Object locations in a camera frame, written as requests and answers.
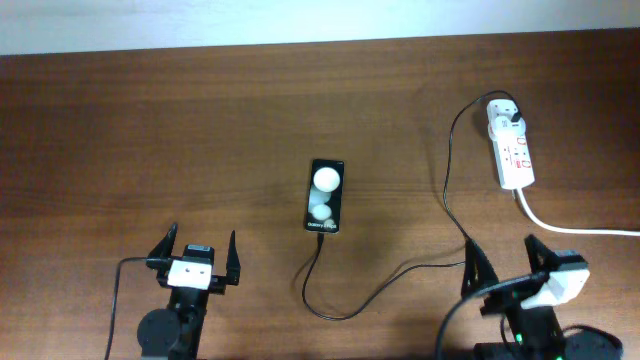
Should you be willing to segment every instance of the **wood grain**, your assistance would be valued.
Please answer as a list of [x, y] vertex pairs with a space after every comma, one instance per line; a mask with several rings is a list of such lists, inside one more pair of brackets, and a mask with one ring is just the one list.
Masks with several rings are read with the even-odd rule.
[[[462, 258], [440, 201], [448, 130], [495, 88], [529, 124], [526, 192], [541, 219], [637, 228], [639, 45], [640, 31], [616, 30], [0, 58], [0, 357], [101, 358], [116, 262], [146, 254], [174, 220], [176, 249], [212, 245], [218, 269], [237, 232], [242, 281], [211, 299], [200, 357], [429, 354], [461, 268], [415, 271], [350, 321], [304, 309], [311, 159], [346, 163], [342, 231], [309, 288], [335, 314], [402, 264]], [[459, 220], [504, 278], [528, 271], [529, 233], [580, 251], [592, 276], [561, 323], [637, 353], [640, 242], [534, 226], [500, 190], [485, 116], [474, 107], [456, 129]], [[138, 321], [168, 301], [153, 275], [124, 269], [113, 359], [139, 356]], [[498, 319], [472, 304], [447, 339], [498, 341]]]

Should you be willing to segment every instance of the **black wire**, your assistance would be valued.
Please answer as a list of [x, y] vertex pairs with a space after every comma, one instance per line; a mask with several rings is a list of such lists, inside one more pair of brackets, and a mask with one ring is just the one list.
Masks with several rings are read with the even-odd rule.
[[474, 298], [478, 298], [478, 297], [487, 295], [488, 293], [490, 293], [492, 291], [496, 291], [496, 290], [501, 289], [503, 287], [509, 287], [509, 286], [513, 286], [513, 285], [516, 285], [516, 284], [519, 284], [519, 283], [523, 283], [523, 282], [527, 282], [527, 281], [531, 281], [531, 280], [538, 280], [538, 279], [544, 279], [544, 273], [529, 274], [529, 275], [525, 275], [525, 276], [521, 276], [521, 277], [505, 280], [505, 281], [497, 283], [495, 285], [491, 285], [491, 286], [487, 286], [487, 287], [484, 287], [484, 288], [480, 288], [480, 289], [476, 290], [475, 292], [473, 292], [473, 293], [463, 297], [462, 299], [460, 299], [460, 301], [458, 301], [451, 308], [451, 310], [449, 310], [449, 312], [447, 313], [447, 316], [445, 316], [444, 320], [442, 321], [442, 324], [440, 325], [440, 330], [438, 330], [438, 337], [436, 337], [436, 349], [435, 349], [435, 356], [434, 356], [435, 360], [442, 360], [443, 359], [443, 356], [442, 356], [442, 343], [443, 343], [443, 340], [444, 340], [444, 333], [447, 330], [447, 325], [449, 325], [449, 322], [453, 318], [453, 315], [456, 313], [456, 311], [458, 311], [458, 309], [460, 309], [462, 307], [462, 305], [466, 304], [469, 300], [472, 300]]
[[109, 360], [109, 354], [111, 353], [111, 344], [113, 343], [113, 332], [116, 326], [116, 303], [118, 300], [118, 286], [120, 285], [120, 269], [124, 263], [133, 261], [144, 261], [146, 257], [130, 257], [120, 260], [118, 267], [116, 268], [116, 282], [113, 287], [113, 302], [111, 303], [111, 325], [109, 326], [109, 339], [107, 340], [107, 351], [104, 354], [104, 360]]
[[473, 100], [467, 106], [462, 108], [462, 110], [460, 110], [458, 115], [456, 115], [456, 117], [453, 119], [453, 123], [451, 124], [451, 131], [449, 132], [449, 159], [447, 160], [447, 175], [444, 178], [444, 190], [442, 191], [442, 200], [444, 202], [444, 207], [447, 210], [447, 214], [449, 215], [449, 217], [451, 218], [453, 223], [456, 224], [458, 229], [460, 229], [460, 232], [464, 236], [465, 240], [471, 240], [471, 237], [464, 230], [462, 225], [460, 225], [460, 223], [458, 222], [458, 219], [456, 219], [456, 217], [453, 215], [453, 212], [451, 211], [451, 208], [449, 208], [449, 203], [447, 202], [447, 188], [449, 187], [449, 175], [451, 173], [451, 155], [452, 155], [452, 152], [453, 152], [453, 130], [456, 127], [456, 123], [458, 122], [458, 119], [460, 118], [460, 116], [465, 111], [467, 111], [467, 109], [469, 109], [471, 106], [477, 104], [478, 102], [482, 101], [487, 96], [491, 96], [491, 95], [494, 95], [494, 94], [504, 94], [504, 95], [506, 95], [509, 98], [509, 100], [513, 101], [516, 104], [516, 108], [518, 109], [518, 111], [520, 111], [520, 106], [518, 106], [518, 104], [516, 103], [515, 98], [511, 94], [509, 94], [508, 92], [506, 92], [504, 90], [489, 91], [488, 93], [486, 93], [484, 95], [481, 95], [477, 99]]
[[311, 271], [313, 271], [313, 267], [315, 266], [316, 262], [318, 261], [318, 257], [320, 256], [320, 251], [322, 250], [322, 244], [323, 243], [324, 243], [324, 234], [318, 233], [318, 248], [317, 248], [316, 254], [315, 254], [314, 258], [313, 258], [313, 262], [311, 263], [311, 266], [309, 267], [309, 271], [307, 272], [307, 276], [304, 279], [304, 283], [302, 284], [302, 302], [304, 302], [304, 305], [307, 307], [307, 309], [313, 315], [315, 315], [315, 316], [317, 316], [317, 317], [319, 317], [321, 319], [324, 319], [324, 320], [342, 321], [342, 320], [348, 320], [348, 319], [351, 319], [351, 318], [355, 317], [356, 315], [360, 314], [367, 306], [369, 306], [369, 304], [378, 295], [380, 295], [381, 292], [383, 292], [391, 284], [396, 282], [396, 280], [400, 279], [403, 275], [405, 275], [406, 273], [408, 273], [411, 270], [418, 269], [418, 268], [449, 268], [449, 267], [455, 267], [455, 266], [460, 266], [460, 265], [464, 264], [464, 261], [459, 261], [457, 263], [451, 263], [451, 264], [420, 264], [420, 265], [414, 265], [414, 266], [408, 267], [405, 270], [403, 270], [401, 273], [399, 273], [398, 275], [394, 276], [391, 280], [387, 281], [382, 286], [380, 286], [378, 288], [378, 290], [376, 290], [371, 296], [369, 296], [369, 298], [353, 313], [351, 313], [349, 315], [346, 315], [346, 316], [340, 316], [340, 317], [329, 316], [329, 315], [321, 314], [321, 313], [317, 312], [315, 309], [313, 309], [311, 307], [311, 305], [309, 305], [309, 303], [307, 302], [307, 296], [306, 296], [307, 282], [309, 281], [309, 276], [311, 276]]

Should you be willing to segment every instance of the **smartphone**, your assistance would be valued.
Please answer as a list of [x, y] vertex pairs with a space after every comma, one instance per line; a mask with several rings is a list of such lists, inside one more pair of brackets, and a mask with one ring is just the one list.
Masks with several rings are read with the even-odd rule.
[[344, 161], [315, 159], [311, 163], [305, 229], [336, 234], [344, 185]]

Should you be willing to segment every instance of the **white cable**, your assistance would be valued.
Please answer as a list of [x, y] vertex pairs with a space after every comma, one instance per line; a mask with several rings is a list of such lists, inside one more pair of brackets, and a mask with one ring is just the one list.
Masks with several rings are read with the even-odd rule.
[[606, 230], [606, 229], [565, 229], [559, 228], [557, 226], [552, 226], [549, 224], [545, 224], [540, 219], [538, 219], [529, 208], [527, 204], [527, 200], [524, 199], [524, 193], [522, 189], [516, 189], [518, 193], [518, 200], [520, 201], [520, 205], [522, 205], [522, 209], [529, 216], [529, 219], [534, 223], [538, 224], [538, 226], [547, 229], [549, 231], [555, 231], [559, 233], [565, 234], [582, 234], [582, 235], [620, 235], [620, 236], [640, 236], [640, 231], [628, 231], [628, 230]]

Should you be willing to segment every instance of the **white ball on screen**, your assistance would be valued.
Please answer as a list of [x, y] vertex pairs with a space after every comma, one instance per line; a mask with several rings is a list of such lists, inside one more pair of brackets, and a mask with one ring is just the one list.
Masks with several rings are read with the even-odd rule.
[[320, 191], [332, 192], [340, 185], [340, 174], [335, 169], [323, 167], [313, 175], [313, 184]]
[[331, 208], [325, 204], [316, 205], [311, 209], [311, 215], [319, 221], [327, 220], [331, 217]]
[[331, 193], [320, 191], [315, 185], [311, 185], [311, 190], [309, 190], [309, 208], [307, 211], [311, 212], [311, 209], [316, 205], [326, 204], [329, 199], [331, 199]]

